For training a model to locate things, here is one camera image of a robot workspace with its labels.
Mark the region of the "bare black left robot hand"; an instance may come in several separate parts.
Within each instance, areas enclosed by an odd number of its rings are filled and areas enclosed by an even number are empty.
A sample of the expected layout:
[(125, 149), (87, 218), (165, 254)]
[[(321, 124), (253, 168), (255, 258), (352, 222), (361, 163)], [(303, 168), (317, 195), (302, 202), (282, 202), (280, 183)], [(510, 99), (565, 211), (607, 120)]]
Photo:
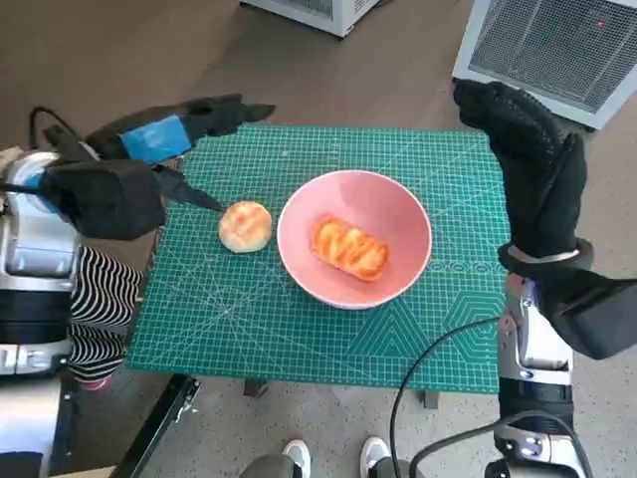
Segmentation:
[(101, 159), (134, 159), (150, 166), (165, 198), (223, 212), (217, 199), (162, 162), (183, 155), (205, 136), (234, 134), (242, 124), (265, 120), (275, 110), (274, 105), (246, 104), (241, 94), (197, 98), (117, 119), (89, 134), (86, 143)]

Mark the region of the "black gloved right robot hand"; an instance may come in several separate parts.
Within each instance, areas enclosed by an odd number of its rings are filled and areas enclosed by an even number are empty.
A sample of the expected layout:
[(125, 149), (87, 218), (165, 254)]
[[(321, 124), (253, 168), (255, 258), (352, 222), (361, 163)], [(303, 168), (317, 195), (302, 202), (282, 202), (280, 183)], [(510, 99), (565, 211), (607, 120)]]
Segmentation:
[(500, 82), (456, 80), (453, 99), (502, 169), (511, 244), (535, 259), (575, 251), (587, 178), (581, 135), (563, 134), (549, 109)]

